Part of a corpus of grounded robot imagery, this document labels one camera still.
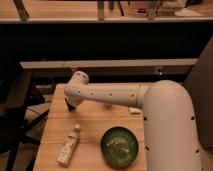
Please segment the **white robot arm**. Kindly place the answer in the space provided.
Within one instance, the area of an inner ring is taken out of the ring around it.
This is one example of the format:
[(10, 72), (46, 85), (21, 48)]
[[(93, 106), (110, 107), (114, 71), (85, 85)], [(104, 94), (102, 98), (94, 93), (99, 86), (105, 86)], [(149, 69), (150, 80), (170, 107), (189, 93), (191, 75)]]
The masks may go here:
[(73, 107), (90, 100), (142, 110), (148, 171), (202, 171), (194, 107), (179, 83), (97, 84), (77, 71), (64, 95)]

